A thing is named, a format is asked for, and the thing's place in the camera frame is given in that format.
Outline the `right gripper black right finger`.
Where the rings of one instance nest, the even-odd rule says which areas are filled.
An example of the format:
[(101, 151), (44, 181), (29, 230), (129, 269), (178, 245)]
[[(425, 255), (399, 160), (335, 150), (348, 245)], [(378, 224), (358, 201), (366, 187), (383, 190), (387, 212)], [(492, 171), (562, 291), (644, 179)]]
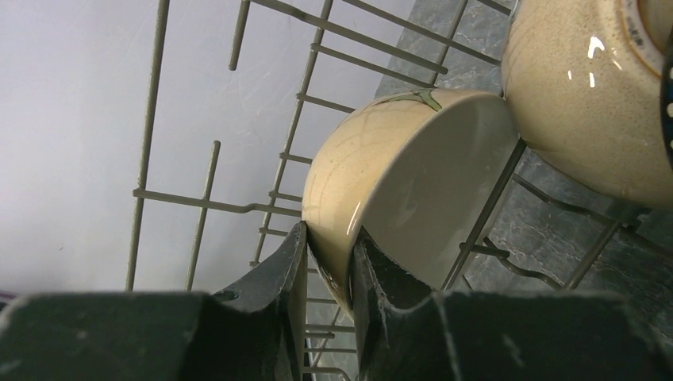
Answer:
[(352, 251), (362, 380), (669, 380), (672, 362), (605, 292), (436, 291), (365, 229)]

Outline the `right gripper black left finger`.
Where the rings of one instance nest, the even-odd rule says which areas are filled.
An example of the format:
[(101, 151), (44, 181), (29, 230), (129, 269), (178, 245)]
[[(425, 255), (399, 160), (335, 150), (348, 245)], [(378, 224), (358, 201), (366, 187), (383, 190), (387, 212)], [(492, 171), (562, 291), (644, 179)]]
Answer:
[(206, 292), (43, 293), (1, 313), (4, 380), (300, 380), (307, 228)]

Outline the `plain white bottom bowl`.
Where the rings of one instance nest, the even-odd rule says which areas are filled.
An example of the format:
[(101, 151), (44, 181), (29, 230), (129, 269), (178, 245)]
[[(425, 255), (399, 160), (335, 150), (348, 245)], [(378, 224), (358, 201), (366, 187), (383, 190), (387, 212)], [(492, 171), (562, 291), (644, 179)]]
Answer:
[(361, 229), (440, 288), (518, 139), (506, 101), (481, 90), (409, 90), (350, 113), (313, 158), (302, 196), (317, 269), (341, 309), (352, 316)]

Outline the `grey wire dish rack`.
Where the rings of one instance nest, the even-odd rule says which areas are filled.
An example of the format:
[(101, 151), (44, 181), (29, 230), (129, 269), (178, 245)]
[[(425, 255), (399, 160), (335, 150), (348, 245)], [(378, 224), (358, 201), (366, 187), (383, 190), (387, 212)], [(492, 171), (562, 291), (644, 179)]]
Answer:
[(503, 100), (423, 89), (348, 110), (310, 161), (300, 210), (150, 191), (147, 177), (170, 4), (158, 4), (125, 289), (146, 200), (296, 215), (282, 244), (215, 294), (197, 294), (186, 377), (299, 380), (307, 260), (349, 313), (361, 380), (669, 380), (651, 331), (611, 294), (483, 293), (450, 285), (485, 236), (525, 151)]

